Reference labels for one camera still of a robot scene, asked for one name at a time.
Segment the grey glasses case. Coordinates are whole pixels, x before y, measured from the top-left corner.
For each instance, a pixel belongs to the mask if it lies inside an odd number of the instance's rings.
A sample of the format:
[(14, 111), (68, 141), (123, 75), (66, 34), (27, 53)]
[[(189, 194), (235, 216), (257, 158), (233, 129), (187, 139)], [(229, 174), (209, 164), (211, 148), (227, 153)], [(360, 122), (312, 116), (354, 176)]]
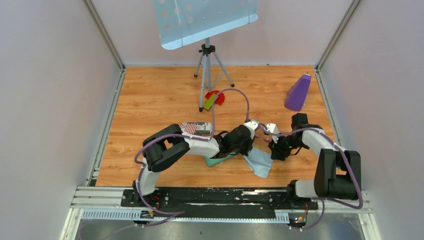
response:
[(209, 158), (209, 157), (206, 157), (206, 156), (204, 156), (203, 158), (204, 158), (204, 160), (205, 160), (205, 163), (206, 163), (206, 165), (208, 166), (208, 167), (212, 167), (212, 166), (215, 166), (215, 165), (218, 165), (218, 164), (220, 164), (221, 162), (223, 162), (223, 161), (225, 161), (225, 160), (227, 160), (227, 159), (230, 159), (230, 158), (232, 158), (234, 155), (228, 155), (228, 156), (226, 156), (226, 157), (222, 157), (222, 158)]

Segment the blue cleaning cloth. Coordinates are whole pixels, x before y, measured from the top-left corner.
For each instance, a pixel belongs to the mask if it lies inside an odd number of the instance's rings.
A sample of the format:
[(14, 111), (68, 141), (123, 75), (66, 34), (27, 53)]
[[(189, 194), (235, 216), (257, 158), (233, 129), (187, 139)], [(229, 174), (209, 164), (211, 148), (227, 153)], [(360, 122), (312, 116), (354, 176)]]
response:
[(242, 155), (242, 157), (254, 175), (263, 179), (268, 177), (273, 164), (269, 153), (253, 147), (248, 155)]

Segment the striped printed glasses pouch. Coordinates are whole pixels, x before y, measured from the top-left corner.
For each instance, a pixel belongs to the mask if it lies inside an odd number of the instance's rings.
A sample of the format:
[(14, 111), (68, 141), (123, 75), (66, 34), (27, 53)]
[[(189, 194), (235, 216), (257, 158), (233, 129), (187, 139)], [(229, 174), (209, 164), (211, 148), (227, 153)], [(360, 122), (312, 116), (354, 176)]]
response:
[(179, 125), (180, 129), (188, 134), (206, 136), (212, 132), (211, 122), (183, 122)]

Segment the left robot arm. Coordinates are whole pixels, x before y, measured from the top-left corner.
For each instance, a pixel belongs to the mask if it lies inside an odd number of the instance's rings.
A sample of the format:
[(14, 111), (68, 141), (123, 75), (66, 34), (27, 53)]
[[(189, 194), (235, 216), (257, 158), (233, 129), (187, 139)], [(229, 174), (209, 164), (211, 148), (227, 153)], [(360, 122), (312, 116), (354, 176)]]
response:
[(134, 157), (137, 164), (143, 165), (141, 176), (136, 180), (135, 202), (142, 207), (149, 206), (160, 173), (185, 155), (209, 159), (224, 159), (233, 154), (247, 156), (258, 128), (258, 123), (251, 120), (231, 132), (205, 137), (186, 133), (179, 125), (171, 124), (150, 136)]

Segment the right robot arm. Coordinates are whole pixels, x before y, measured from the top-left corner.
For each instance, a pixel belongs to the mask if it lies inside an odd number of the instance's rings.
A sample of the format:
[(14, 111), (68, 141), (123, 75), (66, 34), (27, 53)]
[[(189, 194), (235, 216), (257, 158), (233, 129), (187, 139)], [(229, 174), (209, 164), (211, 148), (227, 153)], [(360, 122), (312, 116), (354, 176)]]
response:
[(284, 161), (292, 151), (307, 149), (318, 157), (315, 175), (310, 180), (293, 180), (285, 195), (286, 204), (298, 209), (306, 198), (331, 200), (359, 200), (361, 192), (361, 156), (332, 141), (322, 127), (310, 124), (305, 113), (291, 118), (292, 132), (283, 134), (275, 123), (265, 125), (265, 133), (272, 137), (268, 147), (271, 159)]

